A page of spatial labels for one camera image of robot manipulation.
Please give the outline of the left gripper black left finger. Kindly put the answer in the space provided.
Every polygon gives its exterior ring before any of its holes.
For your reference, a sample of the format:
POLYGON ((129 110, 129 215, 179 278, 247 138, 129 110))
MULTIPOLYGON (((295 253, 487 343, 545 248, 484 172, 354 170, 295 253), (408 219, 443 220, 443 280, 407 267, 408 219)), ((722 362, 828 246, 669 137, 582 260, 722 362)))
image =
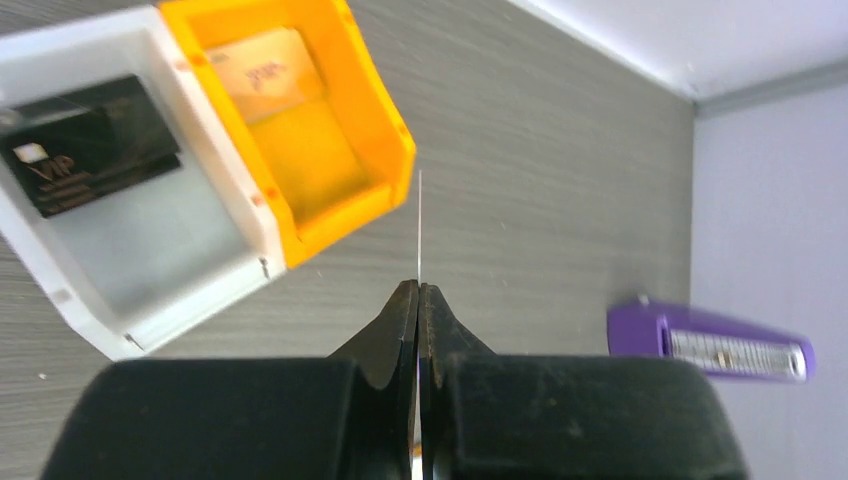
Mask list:
POLYGON ((104 368, 45 479, 407 479, 419 286, 326 357, 138 359, 104 368))

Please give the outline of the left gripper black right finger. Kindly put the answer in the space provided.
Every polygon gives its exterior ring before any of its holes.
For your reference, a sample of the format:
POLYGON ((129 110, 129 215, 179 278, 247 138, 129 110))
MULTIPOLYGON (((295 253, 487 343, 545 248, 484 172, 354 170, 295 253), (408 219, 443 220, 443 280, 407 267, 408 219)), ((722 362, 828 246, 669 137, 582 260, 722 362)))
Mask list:
POLYGON ((427 479, 745 479, 707 377, 651 357, 498 354, 441 290, 418 303, 427 479))

